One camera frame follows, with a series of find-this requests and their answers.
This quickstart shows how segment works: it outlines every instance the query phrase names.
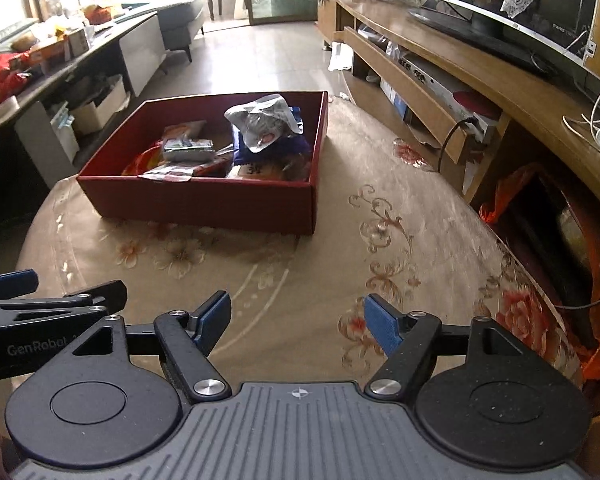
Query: metal screw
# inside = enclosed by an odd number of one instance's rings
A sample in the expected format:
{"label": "metal screw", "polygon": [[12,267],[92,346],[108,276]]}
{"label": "metal screw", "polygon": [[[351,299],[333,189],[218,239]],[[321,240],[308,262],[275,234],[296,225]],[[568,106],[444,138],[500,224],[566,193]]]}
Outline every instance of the metal screw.
{"label": "metal screw", "polygon": [[220,394],[225,388],[224,383],[217,379],[202,379],[193,385],[194,391],[205,397]]}
{"label": "metal screw", "polygon": [[369,389],[376,395],[391,396],[400,391],[400,383],[393,379],[378,379],[373,381]]}

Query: sofa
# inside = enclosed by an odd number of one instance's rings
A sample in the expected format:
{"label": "sofa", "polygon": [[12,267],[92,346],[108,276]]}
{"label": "sofa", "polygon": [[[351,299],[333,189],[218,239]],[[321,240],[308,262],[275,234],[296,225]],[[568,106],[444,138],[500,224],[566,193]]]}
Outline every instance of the sofa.
{"label": "sofa", "polygon": [[203,0],[166,5],[123,4],[122,6],[131,7],[131,10],[116,18],[115,22],[117,23],[125,22],[149,12],[157,12],[164,47],[168,50],[183,50],[186,52],[189,62],[191,62],[191,41],[199,31],[202,34],[205,33],[203,28],[205,21]]}

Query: shelf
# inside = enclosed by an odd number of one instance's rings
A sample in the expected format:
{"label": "shelf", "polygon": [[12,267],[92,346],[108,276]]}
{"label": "shelf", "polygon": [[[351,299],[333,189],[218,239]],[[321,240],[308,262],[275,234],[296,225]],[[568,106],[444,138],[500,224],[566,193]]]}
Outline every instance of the shelf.
{"label": "shelf", "polygon": [[440,150],[435,150],[418,142],[380,87],[362,81],[349,71],[344,71],[343,74],[353,103],[384,124],[397,137],[400,137],[418,152],[424,160],[435,167]]}
{"label": "shelf", "polygon": [[[345,28],[345,42],[371,69],[384,79],[404,99],[410,110],[424,127],[442,144],[448,132],[456,124],[456,118],[448,107],[416,78],[405,72],[393,59],[350,27]],[[469,131],[460,126],[446,146],[445,153],[454,164],[464,164],[466,144],[471,137]]]}

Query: tv stand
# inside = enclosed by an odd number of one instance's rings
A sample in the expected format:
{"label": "tv stand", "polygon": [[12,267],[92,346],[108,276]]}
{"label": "tv stand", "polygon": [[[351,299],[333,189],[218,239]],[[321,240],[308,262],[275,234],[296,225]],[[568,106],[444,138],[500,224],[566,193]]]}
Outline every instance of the tv stand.
{"label": "tv stand", "polygon": [[488,16],[474,12],[471,20],[463,20],[423,7],[409,9],[409,13],[429,27],[485,50],[531,73],[541,76],[555,73],[550,65],[530,50],[502,40],[502,24]]}
{"label": "tv stand", "polygon": [[[562,123],[563,116],[591,114],[591,104],[581,95],[427,27],[404,7],[377,0],[321,0],[318,29],[325,41],[347,43],[354,51],[352,72],[345,72],[352,100],[434,167],[441,156],[440,144],[456,118],[421,80],[360,36],[361,24],[435,64],[501,108],[486,147],[477,146],[470,133],[459,128],[442,153],[442,175],[471,206],[479,208],[491,200],[498,180],[520,166],[554,155],[600,200],[600,150],[584,130],[577,136]],[[365,80],[370,68],[408,104],[419,119],[415,128],[404,123],[378,86]],[[437,140],[437,148],[418,142],[423,131]],[[466,162],[475,150],[482,150],[481,160],[464,189]]]}

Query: black cable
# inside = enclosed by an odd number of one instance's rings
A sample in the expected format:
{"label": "black cable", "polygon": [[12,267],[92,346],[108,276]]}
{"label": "black cable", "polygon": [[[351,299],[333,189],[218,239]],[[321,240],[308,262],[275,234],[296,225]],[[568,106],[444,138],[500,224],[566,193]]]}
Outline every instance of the black cable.
{"label": "black cable", "polygon": [[594,301],[593,303],[589,303],[583,306],[567,306],[567,305],[555,305],[556,308],[563,308],[564,310],[581,310],[583,308],[591,308],[592,306],[596,306],[600,304],[600,300]]}
{"label": "black cable", "polygon": [[462,14],[460,14],[460,12],[458,12],[458,10],[456,10],[456,8],[455,8],[453,5],[451,5],[449,2],[445,2],[445,3],[446,3],[446,4],[447,4],[447,6],[449,7],[449,9],[451,9],[453,12],[455,12],[455,13],[456,13],[456,15],[457,15],[459,18],[462,18],[462,19],[463,19],[463,20],[465,20],[466,22],[470,22],[470,21],[471,21],[469,18],[466,18],[466,17],[464,17]]}
{"label": "black cable", "polygon": [[442,166],[442,157],[445,155],[446,145],[451,140],[451,137],[453,136],[454,132],[463,124],[473,124],[477,128],[480,128],[480,123],[478,122],[478,118],[476,117],[465,117],[464,119],[460,119],[456,124],[454,124],[454,127],[449,130],[448,134],[446,134],[445,141],[440,147],[440,156],[438,157],[438,166],[436,168],[436,171],[438,173],[440,173],[440,167]]}

